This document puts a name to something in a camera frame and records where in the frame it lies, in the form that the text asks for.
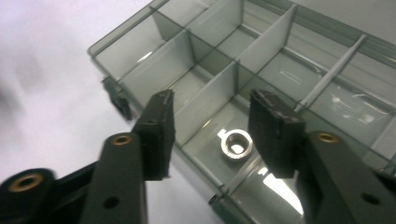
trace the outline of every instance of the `brass insert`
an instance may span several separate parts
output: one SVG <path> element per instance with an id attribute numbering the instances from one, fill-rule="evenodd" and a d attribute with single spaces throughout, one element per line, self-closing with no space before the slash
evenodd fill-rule
<path id="1" fill-rule="evenodd" d="M 8 188 L 10 192 L 23 192 L 33 189 L 43 181 L 41 174 L 28 174 L 16 179 Z"/>
<path id="2" fill-rule="evenodd" d="M 329 133 L 320 133 L 318 134 L 318 139 L 325 143 L 336 143 L 338 142 L 338 138 Z"/>
<path id="3" fill-rule="evenodd" d="M 132 138 L 130 136 L 121 135 L 113 139 L 113 145 L 122 146 L 132 142 Z"/>
<path id="4" fill-rule="evenodd" d="M 228 132 L 221 130 L 218 137 L 221 138 L 221 150 L 229 159 L 243 159 L 250 154 L 253 148 L 250 135 L 241 129 L 233 129 Z"/>

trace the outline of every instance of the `plastic compartment box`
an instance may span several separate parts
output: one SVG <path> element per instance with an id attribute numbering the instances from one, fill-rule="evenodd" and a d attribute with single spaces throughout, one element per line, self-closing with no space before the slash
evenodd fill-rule
<path id="1" fill-rule="evenodd" d="M 315 11 L 286 0 L 157 0 L 89 53 L 136 116 L 151 94 L 176 93 L 174 156 L 221 196 L 212 206 L 224 220 L 304 223 L 293 179 L 274 180 L 255 148 L 240 161 L 221 151 L 221 133 L 247 129 L 253 88 L 276 93 L 307 131 L 337 133 L 367 165 L 396 173 L 396 47 Z"/>

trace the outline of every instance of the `compartment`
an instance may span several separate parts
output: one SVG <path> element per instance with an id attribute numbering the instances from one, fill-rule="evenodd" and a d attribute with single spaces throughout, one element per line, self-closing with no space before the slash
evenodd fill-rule
<path id="1" fill-rule="evenodd" d="M 217 2 L 218 0 L 168 0 L 159 11 L 172 21 L 186 26 Z"/>
<path id="2" fill-rule="evenodd" d="M 225 55 L 183 31 L 122 78 L 120 85 L 140 108 L 151 94 L 172 89 L 177 112 L 230 62 Z"/>
<path id="3" fill-rule="evenodd" d="M 261 161 L 228 198 L 255 223 L 304 224 L 294 179 L 276 179 Z"/>
<path id="4" fill-rule="evenodd" d="M 111 33 L 109 36 L 113 39 L 109 42 L 100 41 L 90 49 L 93 61 L 116 80 L 126 76 L 182 31 L 180 26 L 151 7 L 142 9 L 125 23 L 129 26 Z"/>
<path id="5" fill-rule="evenodd" d="M 248 101 L 250 101 L 251 90 L 260 89 L 273 92 L 290 108 L 294 108 L 297 104 L 297 102 L 290 98 L 285 92 L 265 81 L 262 77 L 255 76 L 252 72 L 250 72 L 242 65 L 238 66 L 238 77 L 238 83 L 240 85 L 238 93 Z"/>
<path id="6" fill-rule="evenodd" d="M 234 63 L 231 63 L 175 114 L 179 144 L 184 146 L 234 96 L 234 80 Z"/>
<path id="7" fill-rule="evenodd" d="M 219 188 L 231 182 L 255 150 L 239 160 L 232 160 L 222 152 L 221 133 L 235 129 L 248 129 L 248 101 L 240 96 L 228 102 L 183 145 L 183 150 Z"/>
<path id="8" fill-rule="evenodd" d="M 253 1 L 219 0 L 188 25 L 195 35 L 231 58 L 263 34 L 279 16 Z"/>
<path id="9" fill-rule="evenodd" d="M 332 78 L 334 67 L 356 48 L 318 34 L 309 24 L 302 26 L 297 21 L 306 15 L 299 9 L 290 8 L 239 56 L 242 65 L 295 102 Z"/>

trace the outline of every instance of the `transparent storage box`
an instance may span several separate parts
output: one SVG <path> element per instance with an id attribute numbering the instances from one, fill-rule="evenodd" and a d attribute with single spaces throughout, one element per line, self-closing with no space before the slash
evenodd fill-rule
<path id="1" fill-rule="evenodd" d="M 157 0 L 89 53 L 136 117 L 153 93 L 175 92 L 175 156 L 220 197 L 212 206 L 224 220 L 304 223 L 293 179 L 274 179 L 254 147 L 240 160 L 221 150 L 225 132 L 247 130 L 252 89 L 278 95 L 306 131 L 336 133 L 368 166 L 396 172 L 396 47 L 305 7 Z"/>

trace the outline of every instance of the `screw hole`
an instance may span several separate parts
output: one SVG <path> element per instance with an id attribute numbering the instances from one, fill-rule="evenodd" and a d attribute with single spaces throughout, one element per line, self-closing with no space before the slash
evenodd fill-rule
<path id="1" fill-rule="evenodd" d="M 18 185 L 19 187 L 26 187 L 28 185 L 33 184 L 35 182 L 35 179 L 33 177 L 26 178 L 21 181 L 21 183 Z"/>
<path id="2" fill-rule="evenodd" d="M 41 174 L 28 174 L 16 179 L 8 188 L 11 192 L 22 192 L 35 188 L 43 181 Z"/>
<path id="3" fill-rule="evenodd" d="M 336 143 L 338 142 L 338 138 L 329 133 L 320 133 L 318 134 L 318 139 L 322 142 L 326 143 Z"/>
<path id="4" fill-rule="evenodd" d="M 131 141 L 132 141 L 131 137 L 122 135 L 122 136 L 118 136 L 117 138 L 113 139 L 113 145 L 122 146 L 122 145 L 130 143 Z"/>
<path id="5" fill-rule="evenodd" d="M 120 200 L 117 197 L 109 197 L 103 202 L 105 209 L 113 209 L 119 205 Z"/>
<path id="6" fill-rule="evenodd" d="M 374 195 L 372 195 L 372 194 L 362 193 L 361 197 L 363 198 L 363 200 L 365 202 L 370 203 L 370 204 L 377 205 L 377 204 L 381 203 L 381 201 L 379 201 L 379 199 L 377 197 L 375 197 Z"/>

